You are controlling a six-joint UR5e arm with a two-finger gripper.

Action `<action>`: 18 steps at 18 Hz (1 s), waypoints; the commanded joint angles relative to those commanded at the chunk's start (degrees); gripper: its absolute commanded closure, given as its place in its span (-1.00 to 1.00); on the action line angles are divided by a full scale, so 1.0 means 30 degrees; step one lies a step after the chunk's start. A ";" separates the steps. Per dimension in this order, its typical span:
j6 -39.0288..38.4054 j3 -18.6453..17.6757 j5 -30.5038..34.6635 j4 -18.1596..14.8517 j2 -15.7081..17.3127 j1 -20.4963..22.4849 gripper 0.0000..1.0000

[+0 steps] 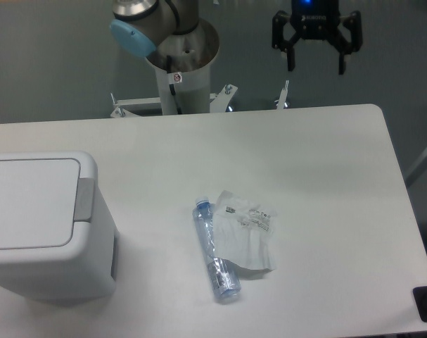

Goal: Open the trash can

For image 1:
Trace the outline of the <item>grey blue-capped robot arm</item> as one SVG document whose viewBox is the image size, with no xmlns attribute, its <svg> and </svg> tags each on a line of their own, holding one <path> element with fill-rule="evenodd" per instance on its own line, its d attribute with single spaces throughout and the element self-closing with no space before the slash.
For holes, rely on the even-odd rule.
<svg viewBox="0 0 427 338">
<path fill-rule="evenodd" d="M 110 31 L 130 54 L 145 58 L 166 73 L 191 72 L 211 64 L 219 52 L 216 29 L 199 16 L 197 1 L 114 1 Z M 295 68 L 295 44 L 327 41 L 339 54 L 339 74 L 347 55 L 363 45 L 359 11 L 342 16 L 338 1 L 292 1 L 291 12 L 272 18 L 273 49 Z"/>
</svg>

